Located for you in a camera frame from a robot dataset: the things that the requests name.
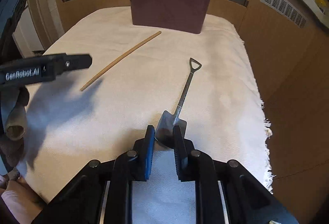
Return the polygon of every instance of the shovel handle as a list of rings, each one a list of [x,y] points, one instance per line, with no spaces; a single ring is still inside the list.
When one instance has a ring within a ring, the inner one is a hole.
[[[195,69],[194,69],[194,68],[192,67],[192,62],[198,64],[198,65],[199,65],[198,68],[195,68]],[[180,98],[180,100],[179,100],[179,102],[178,102],[178,105],[177,105],[177,108],[176,108],[176,111],[175,111],[175,114],[174,114],[174,125],[175,125],[175,123],[176,123],[177,120],[178,120],[179,113],[181,112],[181,109],[182,109],[182,106],[183,106],[184,100],[185,100],[186,95],[187,95],[187,91],[188,91],[188,89],[189,89],[189,87],[190,87],[190,83],[191,83],[191,81],[192,81],[193,74],[194,74],[197,70],[199,70],[199,69],[201,68],[201,66],[202,66],[202,64],[201,64],[200,62],[197,62],[195,59],[190,58],[190,69],[191,69],[191,70],[190,70],[189,77],[188,77],[188,79],[187,79],[187,81],[186,81],[186,84],[185,84],[185,87],[184,87],[183,93],[182,93],[182,95],[181,95],[181,98]]]
[[[199,65],[198,68],[195,68],[195,69],[194,69],[194,68],[192,67],[192,62],[198,64],[198,65]],[[191,68],[191,73],[195,73],[197,70],[199,70],[199,69],[201,68],[201,66],[202,66],[202,64],[201,64],[200,62],[196,61],[196,60],[193,59],[193,58],[190,58],[190,68]]]

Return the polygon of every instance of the shovel blade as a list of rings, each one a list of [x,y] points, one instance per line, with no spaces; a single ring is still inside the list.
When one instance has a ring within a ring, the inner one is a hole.
[[[174,128],[174,125],[179,125],[182,136],[184,138],[187,122],[178,119],[178,121],[174,124],[174,116],[168,111],[164,111],[161,115],[157,130],[155,131],[156,140],[162,145],[172,149],[175,147],[174,138],[172,135],[172,129]]]

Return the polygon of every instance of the white towel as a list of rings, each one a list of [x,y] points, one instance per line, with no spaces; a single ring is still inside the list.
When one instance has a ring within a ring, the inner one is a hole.
[[[128,49],[162,34],[124,58],[84,92],[79,89]],[[174,113],[189,75],[180,118],[196,149],[223,162],[238,160],[270,181],[264,113],[246,50],[234,26],[206,15],[201,34],[132,25],[129,7],[98,10],[78,22],[47,54],[90,53],[87,70],[29,86],[26,153],[18,169],[49,202],[91,159],[113,160],[132,149],[164,110]],[[147,182],[133,183],[134,223],[195,223],[194,183],[181,183],[172,150],[156,151]]]

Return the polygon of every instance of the screw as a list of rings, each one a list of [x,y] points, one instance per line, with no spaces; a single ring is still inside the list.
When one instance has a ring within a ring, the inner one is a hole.
[[[99,165],[99,161],[98,160],[91,160],[90,162],[89,162],[89,166],[90,167],[96,167],[96,166],[98,166]]]
[[[191,155],[194,157],[199,157],[201,154],[201,152],[199,152],[198,150],[194,149],[191,151]]]
[[[127,155],[128,155],[129,157],[135,157],[135,156],[137,155],[137,151],[135,151],[135,150],[130,150],[130,151],[127,152]]]
[[[236,160],[229,160],[228,164],[230,167],[238,167],[239,163]]]

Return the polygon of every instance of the towel fringe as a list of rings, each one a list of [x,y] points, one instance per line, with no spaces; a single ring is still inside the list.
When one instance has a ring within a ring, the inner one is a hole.
[[[262,109],[264,109],[264,102],[262,101],[261,103]],[[266,144],[266,139],[270,138],[272,136],[272,130],[270,129],[271,127],[271,123],[270,121],[265,118],[264,115],[264,133],[265,133],[265,151],[267,154],[267,160],[266,160],[266,172],[264,174],[264,181],[263,181],[263,185],[264,187],[271,193],[273,194],[273,188],[272,188],[272,183],[273,183],[273,178],[275,177],[275,175],[272,174],[272,167],[271,164],[269,162],[269,149],[268,146]]]

